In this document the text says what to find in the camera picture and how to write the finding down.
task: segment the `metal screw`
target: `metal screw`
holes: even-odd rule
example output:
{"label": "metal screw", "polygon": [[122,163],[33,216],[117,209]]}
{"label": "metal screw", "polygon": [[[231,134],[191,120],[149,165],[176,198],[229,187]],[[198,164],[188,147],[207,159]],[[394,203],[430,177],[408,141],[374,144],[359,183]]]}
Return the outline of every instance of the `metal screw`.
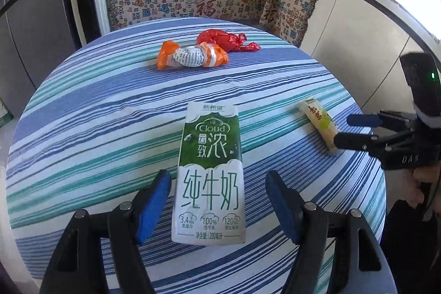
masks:
{"label": "metal screw", "polygon": [[303,206],[309,211],[315,211],[317,209],[317,205],[314,202],[307,202]]}
{"label": "metal screw", "polygon": [[79,209],[77,212],[75,212],[75,218],[83,218],[86,214],[85,209]]}
{"label": "metal screw", "polygon": [[120,210],[122,211],[128,211],[130,208],[132,208],[131,202],[126,201],[120,204]]}
{"label": "metal screw", "polygon": [[361,212],[357,208],[352,208],[351,209],[351,216],[355,217],[355,218],[360,218]]}

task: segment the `wrapped candy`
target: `wrapped candy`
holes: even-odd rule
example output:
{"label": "wrapped candy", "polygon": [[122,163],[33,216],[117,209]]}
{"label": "wrapped candy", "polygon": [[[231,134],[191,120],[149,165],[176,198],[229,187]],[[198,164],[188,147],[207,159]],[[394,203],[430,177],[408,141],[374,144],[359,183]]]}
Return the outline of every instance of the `wrapped candy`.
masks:
{"label": "wrapped candy", "polygon": [[181,48],[177,43],[167,40],[162,43],[157,57],[158,69],[164,69],[166,66],[173,68],[203,66],[209,68],[223,64],[228,64],[227,53],[219,45],[206,42]]}
{"label": "wrapped candy", "polygon": [[246,35],[240,33],[238,36],[232,33],[227,33],[221,29],[204,30],[196,39],[196,44],[206,42],[208,44],[217,44],[227,53],[230,51],[256,51],[260,50],[259,44],[251,42],[246,46],[242,44],[246,41]]}

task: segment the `blue striped fabric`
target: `blue striped fabric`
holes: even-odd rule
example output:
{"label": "blue striped fabric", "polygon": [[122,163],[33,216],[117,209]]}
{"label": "blue striped fabric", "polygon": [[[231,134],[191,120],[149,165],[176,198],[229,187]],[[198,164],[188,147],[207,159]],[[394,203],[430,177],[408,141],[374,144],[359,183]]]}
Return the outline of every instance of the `blue striped fabric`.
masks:
{"label": "blue striped fabric", "polygon": [[[230,63],[219,68],[156,69],[163,41],[194,44],[209,28],[245,33],[262,49],[230,53]],[[348,127],[347,115],[360,109],[326,68],[284,40],[244,25],[205,18],[152,20],[77,51],[32,97],[10,149],[8,212],[32,277],[43,278],[75,210],[111,210],[151,183],[158,170],[176,175],[190,100],[239,107],[246,243],[171,242],[171,194],[154,236],[139,248],[157,293],[281,291],[297,247],[284,236],[265,193],[265,173],[272,169],[326,210],[360,208],[379,238],[385,213],[380,164],[366,153],[327,156],[320,135],[295,106],[308,96],[316,97],[342,130],[369,132]],[[333,250],[329,240],[317,293],[326,292]],[[102,252],[109,287],[118,293],[108,240],[102,240]]]}

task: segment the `cloud logo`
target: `cloud logo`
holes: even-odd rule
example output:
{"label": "cloud logo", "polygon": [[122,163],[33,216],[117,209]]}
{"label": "cloud logo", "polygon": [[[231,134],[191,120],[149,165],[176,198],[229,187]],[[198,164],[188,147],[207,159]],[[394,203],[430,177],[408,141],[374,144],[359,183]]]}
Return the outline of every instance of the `cloud logo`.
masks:
{"label": "cloud logo", "polygon": [[201,217],[201,221],[204,224],[217,224],[217,222],[219,221],[219,217],[214,213],[207,213],[206,215],[203,215]]}
{"label": "cloud logo", "polygon": [[203,131],[203,132],[222,132],[227,133],[230,132],[231,127],[226,122],[223,122],[222,120],[218,118],[208,118],[205,119],[203,122],[199,122],[195,126],[196,131]]}
{"label": "cloud logo", "polygon": [[194,222],[198,217],[191,212],[184,212],[183,214],[179,215],[181,222],[185,221],[186,218],[188,218],[189,221]]}
{"label": "cloud logo", "polygon": [[227,214],[222,218],[225,224],[238,224],[240,222],[240,217],[234,213]]}

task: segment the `white cabinet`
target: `white cabinet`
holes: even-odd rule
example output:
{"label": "white cabinet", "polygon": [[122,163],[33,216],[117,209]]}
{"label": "white cabinet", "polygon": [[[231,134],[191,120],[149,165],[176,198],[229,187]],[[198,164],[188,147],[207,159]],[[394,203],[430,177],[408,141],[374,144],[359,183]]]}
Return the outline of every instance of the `white cabinet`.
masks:
{"label": "white cabinet", "polygon": [[331,15],[336,0],[317,0],[314,12],[308,20],[308,30],[300,45],[300,49],[308,55],[314,53],[314,49],[325,30],[326,23]]}
{"label": "white cabinet", "polygon": [[[413,39],[409,38],[402,54],[407,54],[411,51],[422,52],[423,50]],[[414,112],[412,100],[411,88],[406,83],[403,69],[398,59],[390,73],[366,105],[363,106],[362,110],[365,114],[379,112],[380,110]]]}
{"label": "white cabinet", "polygon": [[364,0],[336,0],[312,57],[361,107],[391,70],[408,38],[403,29]]}

